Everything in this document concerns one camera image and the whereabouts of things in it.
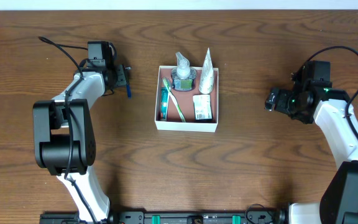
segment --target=open box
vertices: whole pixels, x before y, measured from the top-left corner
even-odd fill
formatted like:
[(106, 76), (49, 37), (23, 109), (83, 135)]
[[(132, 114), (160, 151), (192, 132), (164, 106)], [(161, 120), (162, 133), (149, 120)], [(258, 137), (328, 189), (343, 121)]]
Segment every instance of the open box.
[(214, 68), (215, 81), (214, 88), (211, 95), (211, 111), (212, 121), (208, 123), (199, 123), (195, 118), (193, 96), (201, 95), (198, 90), (200, 84), (200, 76), (203, 68), (193, 67), (197, 71), (197, 77), (195, 81), (195, 89), (191, 91), (176, 91), (172, 90), (173, 95), (177, 99), (179, 107), (185, 116), (186, 122), (182, 123), (176, 106), (173, 104), (172, 99), (169, 99), (167, 121), (160, 120), (161, 110), (161, 87), (163, 87), (162, 78), (167, 77), (172, 82), (171, 71), (176, 66), (160, 66), (158, 70), (158, 84), (157, 84), (157, 96), (155, 98), (155, 116), (154, 121), (158, 130), (169, 131), (202, 131), (202, 132), (215, 132), (218, 126), (218, 105), (219, 105), (219, 71)]

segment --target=clear plastic bottle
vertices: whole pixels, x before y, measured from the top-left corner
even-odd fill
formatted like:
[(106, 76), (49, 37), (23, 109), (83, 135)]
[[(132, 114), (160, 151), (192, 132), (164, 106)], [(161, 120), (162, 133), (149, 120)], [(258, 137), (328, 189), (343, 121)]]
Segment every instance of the clear plastic bottle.
[(195, 89), (197, 72), (190, 67), (190, 62), (180, 52), (176, 53), (178, 66), (172, 69), (172, 88), (176, 91), (191, 91)]

